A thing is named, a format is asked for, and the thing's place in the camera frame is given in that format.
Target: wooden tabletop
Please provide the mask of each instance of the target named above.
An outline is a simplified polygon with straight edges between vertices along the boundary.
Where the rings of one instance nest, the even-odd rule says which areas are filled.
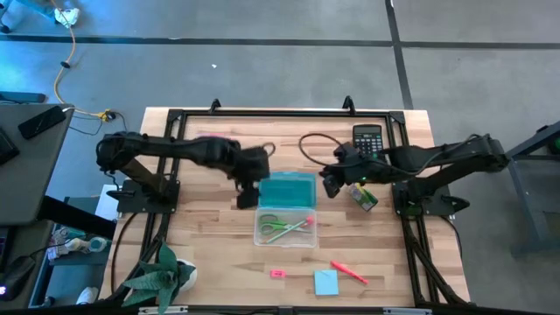
[[[169,108],[147,108],[142,133],[164,134]],[[411,144],[433,146],[428,114],[424,110],[405,110]],[[308,161],[298,149],[298,139],[310,132],[322,132],[341,142],[351,141],[352,126],[375,123],[383,126],[383,143],[389,147],[382,119],[320,117],[189,117],[185,138],[213,134],[238,140],[242,147],[273,142],[276,153],[270,170],[311,172],[322,168]],[[394,126],[397,143],[398,128]],[[311,137],[305,148],[316,159],[334,162],[335,144]],[[158,159],[139,160],[155,171]],[[317,176],[318,246],[316,248],[259,247],[253,243],[254,210],[235,207],[237,192],[233,181],[216,170],[183,160],[178,179],[181,193],[178,211],[171,217],[167,242],[177,257],[193,262],[198,280],[188,292],[181,293],[176,305],[298,305],[298,306],[412,306],[412,290],[404,250],[401,222],[394,214],[389,185],[367,185],[379,200],[369,213],[364,212],[343,188],[335,199],[326,197],[322,178]],[[120,234],[124,215],[115,232]],[[115,265],[115,286],[120,284],[137,262],[146,214],[139,214],[122,238]],[[459,248],[452,228],[441,218],[426,217],[433,262],[451,287],[469,299]],[[339,295],[317,297],[313,271],[330,269],[336,260],[369,280],[368,285],[339,273]],[[110,295],[109,260],[105,269],[101,298]],[[270,270],[287,272],[285,279],[270,278]],[[425,273],[419,268],[423,294],[428,298]]]

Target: shoe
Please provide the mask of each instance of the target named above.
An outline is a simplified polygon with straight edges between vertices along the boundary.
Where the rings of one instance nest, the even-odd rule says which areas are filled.
[[[80,297],[78,297],[78,301],[76,301],[76,304],[92,304],[97,299],[97,294],[99,294],[99,289],[95,287],[87,287],[81,292]]]
[[[69,28],[71,25],[75,25],[78,22],[78,17],[80,16],[80,9],[68,9],[68,10],[55,10],[54,11],[54,19],[57,22],[64,25],[66,28]]]

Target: plastic container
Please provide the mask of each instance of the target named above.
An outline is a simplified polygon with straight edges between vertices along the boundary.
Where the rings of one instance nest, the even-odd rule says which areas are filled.
[[[259,184],[259,206],[255,211],[254,242],[257,246],[280,246],[285,248],[314,248],[317,246],[317,194],[315,174],[301,172],[273,172],[270,178]],[[272,237],[284,230],[273,230],[263,225],[274,219],[296,225],[309,216],[312,224],[305,224],[300,231],[291,230],[273,242]]]

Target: scissors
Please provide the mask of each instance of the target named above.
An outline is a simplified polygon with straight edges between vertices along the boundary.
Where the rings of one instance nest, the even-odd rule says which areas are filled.
[[[286,230],[293,227],[293,225],[289,224],[288,222],[279,220],[277,216],[269,213],[261,215],[259,217],[259,223],[261,226],[259,229],[262,235],[271,235],[275,231]],[[298,232],[310,233],[310,231],[301,227],[296,227],[293,230]]]

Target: potted plant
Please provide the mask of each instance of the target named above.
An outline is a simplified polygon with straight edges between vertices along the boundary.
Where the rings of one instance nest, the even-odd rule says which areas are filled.
[[[134,305],[157,297],[160,315],[165,313],[180,291],[191,289],[196,282],[197,270],[190,262],[177,259],[175,253],[163,242],[157,255],[159,263],[139,262],[144,275],[130,279],[122,285],[134,289],[122,306]]]

